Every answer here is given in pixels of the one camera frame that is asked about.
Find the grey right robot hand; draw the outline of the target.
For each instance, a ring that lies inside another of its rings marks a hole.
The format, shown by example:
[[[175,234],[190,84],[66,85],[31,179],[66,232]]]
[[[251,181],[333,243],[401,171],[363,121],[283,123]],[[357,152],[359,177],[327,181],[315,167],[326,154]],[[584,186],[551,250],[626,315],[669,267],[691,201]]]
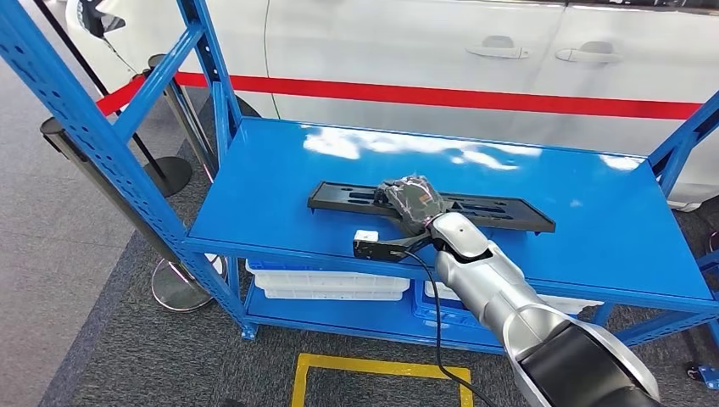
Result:
[[[417,175],[384,181],[376,188],[374,199],[399,214],[400,228],[410,236],[422,234],[427,225],[448,208],[432,184]]]

